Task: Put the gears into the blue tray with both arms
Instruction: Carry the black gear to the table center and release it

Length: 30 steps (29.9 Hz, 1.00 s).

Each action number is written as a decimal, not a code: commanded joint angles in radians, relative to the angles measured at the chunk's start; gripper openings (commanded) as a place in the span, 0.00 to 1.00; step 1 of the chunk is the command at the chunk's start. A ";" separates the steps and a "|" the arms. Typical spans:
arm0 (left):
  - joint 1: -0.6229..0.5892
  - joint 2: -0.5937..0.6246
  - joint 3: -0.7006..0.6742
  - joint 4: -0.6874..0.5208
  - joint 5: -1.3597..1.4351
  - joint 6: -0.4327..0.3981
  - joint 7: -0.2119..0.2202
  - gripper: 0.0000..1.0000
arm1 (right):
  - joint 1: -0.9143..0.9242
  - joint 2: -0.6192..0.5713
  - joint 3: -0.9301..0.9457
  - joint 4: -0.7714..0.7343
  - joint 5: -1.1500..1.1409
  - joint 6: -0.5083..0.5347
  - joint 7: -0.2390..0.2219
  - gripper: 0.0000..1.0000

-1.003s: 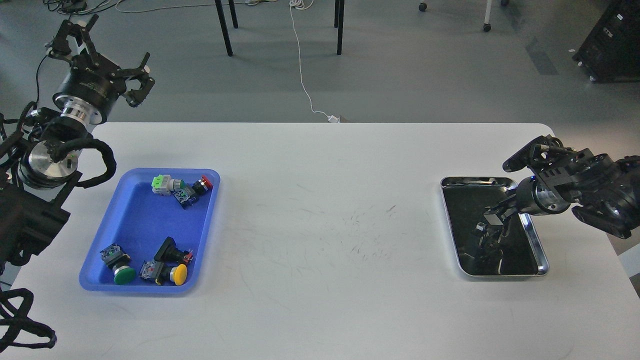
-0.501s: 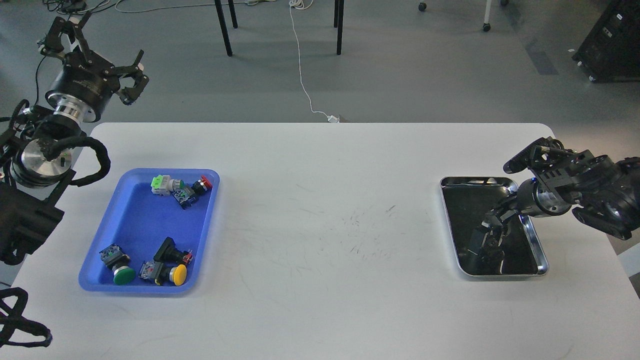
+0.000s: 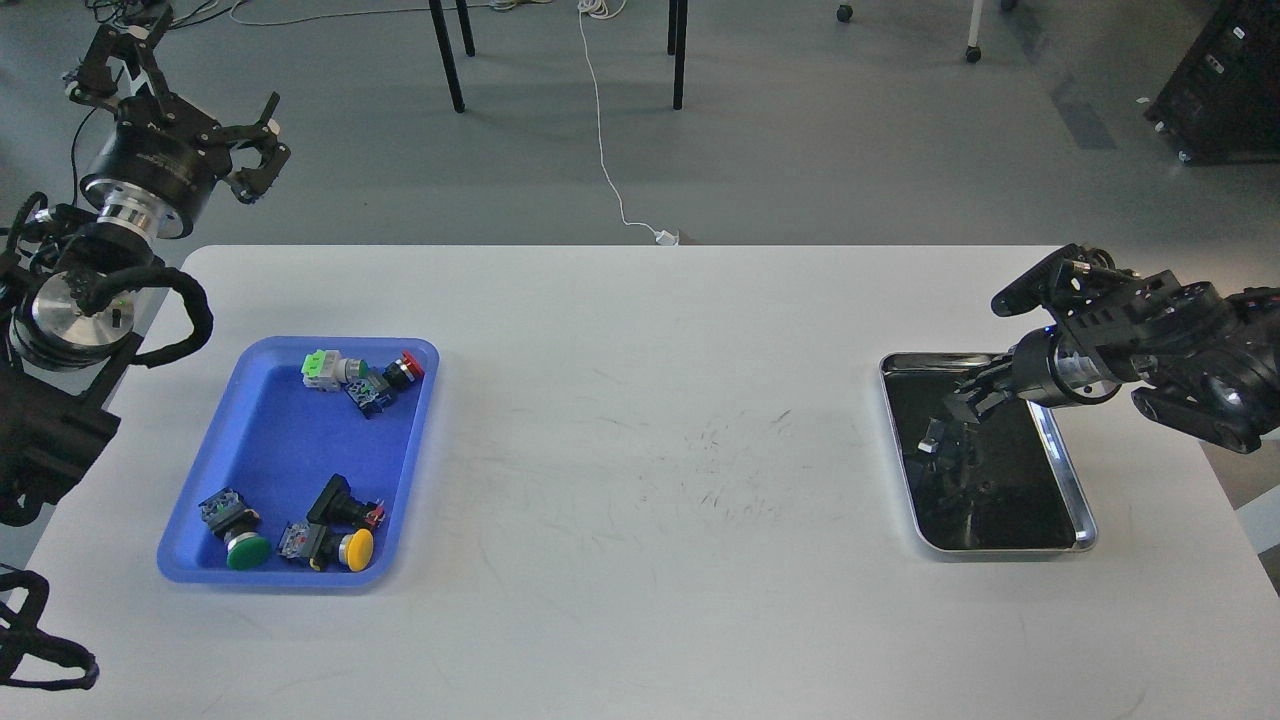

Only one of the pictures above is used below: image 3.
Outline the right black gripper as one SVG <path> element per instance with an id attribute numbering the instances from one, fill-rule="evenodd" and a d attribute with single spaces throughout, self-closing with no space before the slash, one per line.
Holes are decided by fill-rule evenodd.
<path id="1" fill-rule="evenodd" d="M 950 416 L 979 425 L 1021 398 L 1043 407 L 1091 406 L 1119 393 L 1123 382 L 1098 351 L 1059 325 L 1027 333 L 1012 352 L 966 372 L 945 396 Z"/>

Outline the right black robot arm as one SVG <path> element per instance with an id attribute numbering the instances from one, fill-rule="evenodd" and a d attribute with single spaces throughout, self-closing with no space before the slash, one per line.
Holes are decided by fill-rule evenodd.
<path id="1" fill-rule="evenodd" d="M 1236 454 L 1277 429 L 1277 290 L 1220 295 L 1171 272 L 1142 277 L 1102 249 L 1065 245 L 997 292 L 997 316 L 1052 323 L 969 372 L 945 400 L 980 423 L 1015 400 L 1091 406 L 1133 384 L 1142 416 Z"/>

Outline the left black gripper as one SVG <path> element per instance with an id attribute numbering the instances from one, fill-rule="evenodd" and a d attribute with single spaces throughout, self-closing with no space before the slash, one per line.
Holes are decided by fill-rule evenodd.
<path id="1" fill-rule="evenodd" d="M 279 92 L 269 95 L 261 115 L 250 124 L 221 126 L 187 101 L 169 109 L 169 88 L 154 55 L 168 29 L 168 20 L 124 29 L 100 26 L 63 82 L 72 102 L 108 111 L 115 120 L 79 179 L 86 201 L 100 209 L 116 187 L 146 191 L 166 206 L 159 236 L 174 240 L 192 233 L 218 181 L 227 183 L 239 202 L 257 202 L 280 174 L 291 150 L 274 120 Z M 257 164 L 234 168 L 233 155 L 247 150 L 259 155 Z"/>

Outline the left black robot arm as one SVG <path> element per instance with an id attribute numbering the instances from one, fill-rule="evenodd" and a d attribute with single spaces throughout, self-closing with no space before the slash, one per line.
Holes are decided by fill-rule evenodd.
<path id="1" fill-rule="evenodd" d="M 163 3 L 97 28 L 65 78 L 69 100 L 114 119 L 76 182 L 84 205 L 35 192 L 3 227 L 6 527 L 31 524 L 84 479 L 119 429 L 106 402 L 127 368 L 177 363 L 210 341 L 204 287 L 155 242 L 189 236 L 219 183 L 257 202 L 291 156 L 278 94 L 256 120 L 225 124 L 169 87 L 154 51 L 173 22 Z"/>

